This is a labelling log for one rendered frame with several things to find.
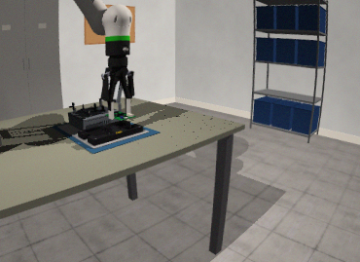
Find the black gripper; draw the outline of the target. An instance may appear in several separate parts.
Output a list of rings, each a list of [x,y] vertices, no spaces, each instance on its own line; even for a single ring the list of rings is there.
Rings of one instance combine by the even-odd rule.
[[[114,93],[117,83],[120,81],[125,94],[126,113],[130,113],[130,100],[134,96],[133,75],[134,71],[127,69],[127,56],[124,57],[108,57],[108,73],[102,74],[102,99],[108,102],[109,119],[114,119]],[[126,80],[127,75],[127,80]],[[109,87],[110,76],[110,87]],[[114,82],[113,82],[114,81]]]

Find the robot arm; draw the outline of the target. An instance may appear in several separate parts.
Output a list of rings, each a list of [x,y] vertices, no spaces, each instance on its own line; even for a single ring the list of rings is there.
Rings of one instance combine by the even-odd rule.
[[[130,27],[132,14],[124,5],[113,5],[107,9],[101,0],[74,0],[92,31],[105,35],[105,55],[124,57],[130,55]],[[105,10],[106,9],[106,10]]]

